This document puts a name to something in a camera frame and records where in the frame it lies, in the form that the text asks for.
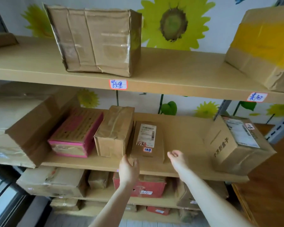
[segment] brown wooden surface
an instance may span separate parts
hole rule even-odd
[[[273,126],[257,124],[266,134]],[[255,168],[246,183],[233,183],[248,218],[259,227],[284,226],[284,138],[274,145],[277,154]]]

